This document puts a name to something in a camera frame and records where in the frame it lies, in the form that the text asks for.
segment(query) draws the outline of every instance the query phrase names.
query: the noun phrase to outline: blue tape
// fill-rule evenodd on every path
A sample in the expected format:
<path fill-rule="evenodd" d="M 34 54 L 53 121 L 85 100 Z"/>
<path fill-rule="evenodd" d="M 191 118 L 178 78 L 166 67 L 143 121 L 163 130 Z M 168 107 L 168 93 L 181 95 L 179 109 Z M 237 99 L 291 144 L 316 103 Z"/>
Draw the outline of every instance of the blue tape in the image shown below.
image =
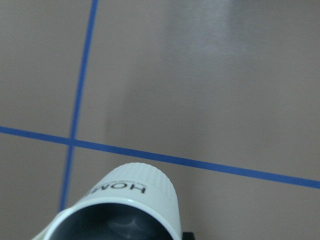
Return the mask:
<path fill-rule="evenodd" d="M 66 138 L 66 137 L 53 136 L 53 135 L 37 133 L 33 131 L 20 130 L 20 129 L 10 128 L 10 127 L 5 127 L 5 126 L 0 126 L 0 133 L 15 135 L 15 136 L 29 138 L 29 139 L 37 139 L 37 140 L 47 141 L 47 142 L 56 143 L 56 144 L 68 145 L 70 142 L 69 138 Z"/>
<path fill-rule="evenodd" d="M 103 151 L 103 152 L 108 152 L 113 154 L 120 154 L 120 155 L 154 160 L 154 161 L 165 162 L 170 164 L 178 164 L 178 165 L 183 165 L 183 166 L 188 166 L 188 167 L 193 167 L 198 169 L 205 169 L 205 170 L 211 170 L 211 171 L 216 171 L 221 173 L 234 174 L 234 175 L 240 175 L 240 176 L 245 176 L 250 178 L 320 189 L 320 181 L 317 181 L 317 180 L 310 180 L 310 179 L 305 179 L 300 177 L 287 176 L 287 175 L 281 175 L 281 174 L 263 172 L 263 171 L 257 171 L 257 170 L 250 170 L 250 169 L 245 169 L 240 167 L 221 165 L 221 164 L 216 164 L 211 162 L 192 160 L 188 158 L 169 156 L 164 154 L 134 150 L 134 149 L 123 148 L 118 146 L 104 145 L 104 144 L 88 142 L 88 141 L 75 140 L 74 145 L 80 148 L 98 150 L 98 151 Z"/>
<path fill-rule="evenodd" d="M 69 145 L 69 142 L 70 142 L 70 139 L 65 137 L 52 136 L 52 135 L 19 130 L 19 129 L 9 128 L 9 127 L 4 127 L 4 126 L 0 126 L 0 133 L 20 136 L 25 138 L 31 138 L 31 139 L 37 139 L 37 140 L 42 140 L 42 141 L 47 141 L 47 142 L 52 142 L 57 144 L 64 144 L 64 145 Z M 246 168 L 192 160 L 192 159 L 183 158 L 183 157 L 169 156 L 169 155 L 158 154 L 158 153 L 153 153 L 148 151 L 140 151 L 140 150 L 134 150 L 130 148 L 105 145 L 101 143 L 82 141 L 82 140 L 76 140 L 76 139 L 73 140 L 72 145 L 74 147 L 97 150 L 97 151 L 102 151 L 102 152 L 107 152 L 112 154 L 131 156 L 136 158 L 154 160 L 158 162 L 178 164 L 178 165 L 183 165 L 183 166 L 188 166 L 188 167 L 193 167 L 198 169 L 205 169 L 205 170 L 216 171 L 221 173 L 245 176 L 245 177 L 250 177 L 255 179 L 262 179 L 262 180 L 274 181 L 279 183 L 320 189 L 320 181 L 318 180 L 311 180 L 306 178 L 251 170 Z"/>
<path fill-rule="evenodd" d="M 72 122 L 70 128 L 70 142 L 68 145 L 67 156 L 66 156 L 66 163 L 64 168 L 64 175 L 63 175 L 63 183 L 61 188 L 61 196 L 59 202 L 59 211 L 62 211 L 66 208 L 67 200 L 68 200 L 68 191 L 70 185 L 70 175 L 73 163 L 73 155 L 74 155 L 74 139 L 77 135 L 78 129 L 78 122 L 79 122 L 79 113 L 81 108 L 81 100 L 83 95 L 83 89 L 85 85 L 85 77 L 88 65 L 88 58 L 90 53 L 90 46 L 92 40 L 92 34 L 95 25 L 96 13 L 98 7 L 98 0 L 92 0 L 90 15 L 88 20 L 88 26 L 85 36 L 85 42 L 83 47 L 83 54 L 81 59 L 81 66 L 79 71 L 79 78 L 76 90 L 76 96 L 74 101 L 74 108 L 73 108 L 73 115 L 72 115 Z"/>

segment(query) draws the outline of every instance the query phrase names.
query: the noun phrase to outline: white cylindrical object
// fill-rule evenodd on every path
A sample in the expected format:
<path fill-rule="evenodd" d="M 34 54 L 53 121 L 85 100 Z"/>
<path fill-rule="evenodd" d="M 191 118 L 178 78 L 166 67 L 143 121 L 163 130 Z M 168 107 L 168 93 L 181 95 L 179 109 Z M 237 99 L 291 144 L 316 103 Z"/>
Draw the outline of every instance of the white cylindrical object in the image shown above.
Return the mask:
<path fill-rule="evenodd" d="M 154 166 L 138 162 L 121 165 L 57 215 L 44 236 L 44 240 L 64 238 L 181 240 L 174 186 Z"/>

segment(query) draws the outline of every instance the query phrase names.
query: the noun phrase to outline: floor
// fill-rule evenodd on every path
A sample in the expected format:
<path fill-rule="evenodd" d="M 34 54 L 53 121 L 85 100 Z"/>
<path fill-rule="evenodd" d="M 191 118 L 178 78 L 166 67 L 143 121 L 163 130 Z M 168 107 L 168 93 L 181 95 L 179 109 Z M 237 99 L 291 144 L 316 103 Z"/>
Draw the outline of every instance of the floor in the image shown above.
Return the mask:
<path fill-rule="evenodd" d="M 115 167 L 161 169 L 199 240 L 320 238 L 320 2 L 0 3 L 0 238 Z"/>

